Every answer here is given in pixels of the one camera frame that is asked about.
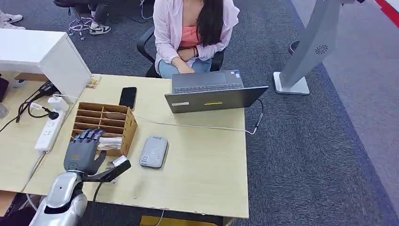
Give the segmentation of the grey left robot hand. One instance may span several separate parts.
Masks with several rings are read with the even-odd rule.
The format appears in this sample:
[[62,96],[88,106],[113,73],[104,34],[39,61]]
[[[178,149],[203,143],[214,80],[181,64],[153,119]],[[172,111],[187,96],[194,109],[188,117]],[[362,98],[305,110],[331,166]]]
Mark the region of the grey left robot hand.
[[88,176],[95,175],[107,153],[102,150],[96,157],[99,140],[103,133],[102,129],[86,129],[77,134],[67,147],[64,169],[79,171]]

